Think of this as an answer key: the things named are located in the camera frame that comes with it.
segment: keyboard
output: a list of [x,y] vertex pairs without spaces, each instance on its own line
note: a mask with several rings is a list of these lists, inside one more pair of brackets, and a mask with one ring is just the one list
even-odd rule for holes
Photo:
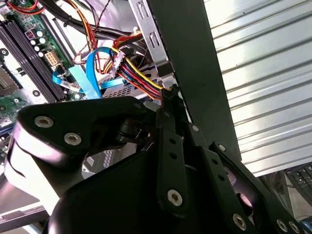
[[312,163],[289,168],[285,173],[300,195],[312,206]]

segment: ram slot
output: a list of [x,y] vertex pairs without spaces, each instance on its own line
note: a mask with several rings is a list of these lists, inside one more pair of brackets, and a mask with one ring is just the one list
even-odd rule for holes
[[6,32],[2,25],[0,25],[0,38],[4,45],[9,49],[15,59],[19,62],[24,72],[29,76],[32,82],[38,87],[39,91],[46,98],[48,102],[56,102],[57,100],[46,87],[44,82],[38,76],[38,73],[34,70],[33,66],[28,62],[27,58],[13,42],[12,37]]
[[65,94],[60,86],[53,83],[52,81],[52,72],[49,70],[46,64],[38,56],[37,52],[31,46],[29,41],[26,39],[24,33],[20,30],[18,25],[14,21],[9,21],[6,25],[7,30],[14,35],[15,40],[18,44],[23,45],[21,49],[28,56],[31,63],[34,67],[37,68],[38,73],[40,74],[42,80],[45,82],[46,86],[50,89],[52,94],[55,95],[57,100],[62,100],[65,98]]

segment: black metal bracket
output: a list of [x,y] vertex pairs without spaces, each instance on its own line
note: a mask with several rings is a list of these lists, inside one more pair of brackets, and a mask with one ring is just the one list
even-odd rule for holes
[[294,217],[280,204],[265,186],[240,161],[228,156],[222,142],[214,142],[210,149],[219,155],[222,164],[235,175],[235,193],[244,194],[253,206],[254,224],[261,233],[276,230],[278,233],[297,233],[299,227]]

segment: capacitor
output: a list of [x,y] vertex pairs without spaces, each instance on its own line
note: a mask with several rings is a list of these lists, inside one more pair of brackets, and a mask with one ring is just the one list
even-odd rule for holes
[[48,39],[46,37],[39,38],[39,42],[41,44],[45,44],[45,43],[47,43],[47,41],[48,41]]
[[38,37],[43,37],[44,34],[45,34],[45,31],[43,29],[37,31],[37,36]]
[[44,56],[44,52],[40,51],[40,52],[38,53],[38,56],[39,56],[40,58],[42,58],[42,57]]
[[33,39],[33,40],[30,41],[30,44],[32,44],[32,45],[37,45],[39,43],[40,43],[39,39]]
[[34,46],[34,49],[35,49],[35,51],[39,52],[40,50],[44,49],[44,46],[43,45],[36,45],[36,46]]

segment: ribbed metal panel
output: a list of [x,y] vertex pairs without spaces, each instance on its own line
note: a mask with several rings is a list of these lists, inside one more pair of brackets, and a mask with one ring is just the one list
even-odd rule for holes
[[312,1],[205,1],[243,163],[312,161]]

